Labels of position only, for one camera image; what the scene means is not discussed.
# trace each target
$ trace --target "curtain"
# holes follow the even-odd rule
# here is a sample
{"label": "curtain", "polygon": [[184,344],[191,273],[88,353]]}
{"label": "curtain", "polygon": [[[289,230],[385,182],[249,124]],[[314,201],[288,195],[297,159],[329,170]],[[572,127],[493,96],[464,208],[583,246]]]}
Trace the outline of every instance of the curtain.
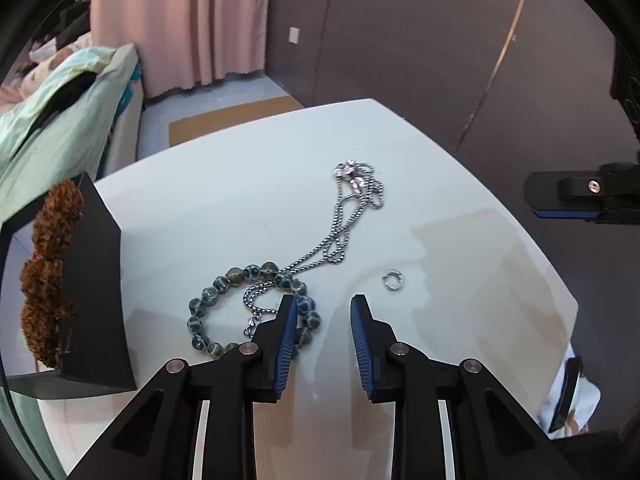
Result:
{"label": "curtain", "polygon": [[264,68],[268,0],[92,0],[94,44],[133,43],[146,97]]}

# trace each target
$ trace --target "brown plush toy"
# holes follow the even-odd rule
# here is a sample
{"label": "brown plush toy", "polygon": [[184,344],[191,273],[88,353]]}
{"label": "brown plush toy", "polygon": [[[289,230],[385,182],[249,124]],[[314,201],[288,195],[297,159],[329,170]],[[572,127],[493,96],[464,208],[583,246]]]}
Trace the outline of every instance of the brown plush toy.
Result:
{"label": "brown plush toy", "polygon": [[82,195],[70,180],[51,188],[33,223],[34,253],[22,268],[25,295],[22,332],[33,356],[44,365],[59,365],[58,323],[73,314],[62,295],[62,257],[82,216]]}

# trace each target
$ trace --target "silver ring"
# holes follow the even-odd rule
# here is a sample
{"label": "silver ring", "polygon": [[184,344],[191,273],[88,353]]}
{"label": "silver ring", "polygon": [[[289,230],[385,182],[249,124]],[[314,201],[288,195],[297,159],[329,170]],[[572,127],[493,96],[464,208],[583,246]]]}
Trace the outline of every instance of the silver ring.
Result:
{"label": "silver ring", "polygon": [[[395,278],[395,283],[389,283],[389,278]],[[385,286],[386,290],[396,291],[400,290],[404,287],[404,278],[402,277],[402,272],[399,270],[391,269],[388,273],[382,276],[382,283]]]}

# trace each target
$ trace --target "bolt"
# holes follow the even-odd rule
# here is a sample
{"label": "bolt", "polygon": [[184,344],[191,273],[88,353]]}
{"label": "bolt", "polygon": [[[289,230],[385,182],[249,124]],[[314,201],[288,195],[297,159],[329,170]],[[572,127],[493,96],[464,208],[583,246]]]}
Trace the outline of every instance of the bolt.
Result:
{"label": "bolt", "polygon": [[464,363],[465,370],[472,374],[477,374],[482,370],[482,363],[477,359],[467,359]]}
{"label": "bolt", "polygon": [[600,192],[600,184],[596,180],[590,180],[589,191],[591,191],[594,194],[598,194]]}
{"label": "bolt", "polygon": [[407,355],[409,353],[409,346],[405,343],[393,343],[389,349],[392,354]]}
{"label": "bolt", "polygon": [[240,351],[241,354],[253,355],[258,351],[258,345],[252,342],[242,343],[238,347],[238,350]]}
{"label": "bolt", "polygon": [[182,359],[171,359],[166,364],[166,371],[170,374],[177,374],[184,368],[184,361]]}

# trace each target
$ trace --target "light switch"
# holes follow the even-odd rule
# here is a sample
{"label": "light switch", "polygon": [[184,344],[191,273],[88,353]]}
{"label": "light switch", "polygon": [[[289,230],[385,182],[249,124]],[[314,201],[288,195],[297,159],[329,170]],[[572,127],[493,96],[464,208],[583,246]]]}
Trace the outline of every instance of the light switch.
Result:
{"label": "light switch", "polygon": [[291,27],[289,29],[289,43],[298,44],[298,37],[300,36],[300,29]]}

